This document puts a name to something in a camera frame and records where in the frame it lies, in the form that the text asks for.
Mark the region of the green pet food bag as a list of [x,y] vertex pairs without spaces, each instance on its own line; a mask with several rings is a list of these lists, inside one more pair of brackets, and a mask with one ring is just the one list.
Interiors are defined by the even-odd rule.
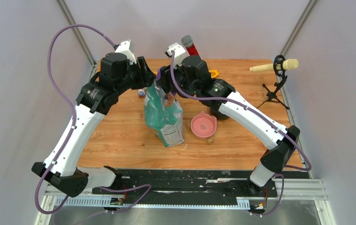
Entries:
[[183,109],[180,103],[156,81],[147,88],[144,98],[144,118],[165,147],[184,143]]

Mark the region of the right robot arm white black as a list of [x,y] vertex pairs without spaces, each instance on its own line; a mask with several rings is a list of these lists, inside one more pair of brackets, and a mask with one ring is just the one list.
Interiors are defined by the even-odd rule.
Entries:
[[260,195],[266,183],[279,174],[295,150],[300,149],[297,139],[300,130],[286,127],[258,110],[227,81],[213,78],[208,66],[199,56],[185,57],[156,73],[156,84],[165,92],[175,92],[183,98],[200,101],[217,114],[232,118],[255,135],[266,147],[247,182],[251,195]]

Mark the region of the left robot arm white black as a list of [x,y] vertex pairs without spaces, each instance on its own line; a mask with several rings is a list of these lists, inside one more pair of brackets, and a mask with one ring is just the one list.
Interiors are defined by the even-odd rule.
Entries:
[[83,168],[77,163],[93,131],[117,104],[119,96],[129,89],[151,86],[155,76],[143,56],[131,64],[123,53],[108,53],[100,61],[100,71],[81,88],[75,104],[76,114],[54,150],[44,162],[35,162],[31,170],[69,197],[97,187],[119,193],[123,182],[116,177],[115,169]]

